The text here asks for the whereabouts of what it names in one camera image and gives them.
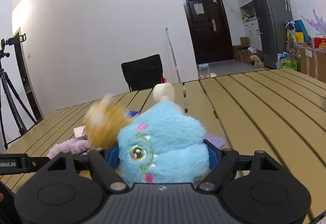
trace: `doorway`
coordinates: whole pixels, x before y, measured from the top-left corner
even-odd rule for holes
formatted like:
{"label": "doorway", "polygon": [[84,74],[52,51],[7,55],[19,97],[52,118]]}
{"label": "doorway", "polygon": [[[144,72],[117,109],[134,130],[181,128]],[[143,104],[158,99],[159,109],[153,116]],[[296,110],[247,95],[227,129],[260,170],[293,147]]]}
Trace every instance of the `doorway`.
{"label": "doorway", "polygon": [[196,63],[233,59],[229,24],[222,0],[183,0]]}
{"label": "doorway", "polygon": [[[14,37],[17,37],[19,35],[21,35],[20,29],[14,34]],[[15,54],[16,54],[19,74],[22,79],[22,84],[24,86],[28,102],[32,108],[36,121],[40,122],[43,118],[29,81],[28,72],[26,70],[25,56],[23,54],[23,49],[22,49],[22,43],[17,43],[14,45],[14,47],[15,47]]]}

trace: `red bag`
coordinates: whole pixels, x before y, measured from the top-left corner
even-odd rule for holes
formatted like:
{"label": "red bag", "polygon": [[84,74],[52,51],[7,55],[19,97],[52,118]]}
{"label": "red bag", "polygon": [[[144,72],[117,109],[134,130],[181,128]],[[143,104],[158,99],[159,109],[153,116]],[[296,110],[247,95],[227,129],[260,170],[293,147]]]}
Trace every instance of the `red bag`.
{"label": "red bag", "polygon": [[326,37],[314,38],[314,48],[326,50]]}

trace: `slatted tabletop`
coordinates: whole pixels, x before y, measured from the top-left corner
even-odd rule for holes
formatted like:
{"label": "slatted tabletop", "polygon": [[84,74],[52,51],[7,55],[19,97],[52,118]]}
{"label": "slatted tabletop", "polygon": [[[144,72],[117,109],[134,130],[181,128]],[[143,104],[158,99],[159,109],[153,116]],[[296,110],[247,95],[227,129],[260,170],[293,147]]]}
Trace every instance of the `slatted tabletop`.
{"label": "slatted tabletop", "polygon": [[[326,84],[282,69],[223,76],[174,85],[176,103],[200,120],[208,133],[225,139],[224,147],[252,155],[264,150],[309,190],[310,218],[326,209]],[[115,97],[128,110],[154,105],[152,89]],[[94,102],[55,111],[6,153],[46,156],[57,143],[73,137]],[[89,172],[80,173],[90,177]],[[33,174],[1,177],[16,192]]]}

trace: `plush toy eye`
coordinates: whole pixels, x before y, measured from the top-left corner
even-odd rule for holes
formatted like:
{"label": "plush toy eye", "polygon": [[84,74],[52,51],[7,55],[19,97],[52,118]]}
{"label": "plush toy eye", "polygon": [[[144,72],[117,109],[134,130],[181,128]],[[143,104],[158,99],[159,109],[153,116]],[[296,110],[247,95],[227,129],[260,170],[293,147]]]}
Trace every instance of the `plush toy eye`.
{"label": "plush toy eye", "polygon": [[146,151],[142,147],[135,145],[131,148],[130,155],[134,160],[140,161],[145,158]]}

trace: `gray refrigerator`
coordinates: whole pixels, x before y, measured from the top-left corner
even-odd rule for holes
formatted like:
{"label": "gray refrigerator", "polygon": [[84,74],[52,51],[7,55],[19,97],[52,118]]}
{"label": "gray refrigerator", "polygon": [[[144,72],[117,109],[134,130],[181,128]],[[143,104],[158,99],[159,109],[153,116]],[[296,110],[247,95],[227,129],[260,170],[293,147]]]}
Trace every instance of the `gray refrigerator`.
{"label": "gray refrigerator", "polygon": [[285,22],[292,21],[288,0],[253,0],[265,66],[276,68],[278,53],[286,50]]}

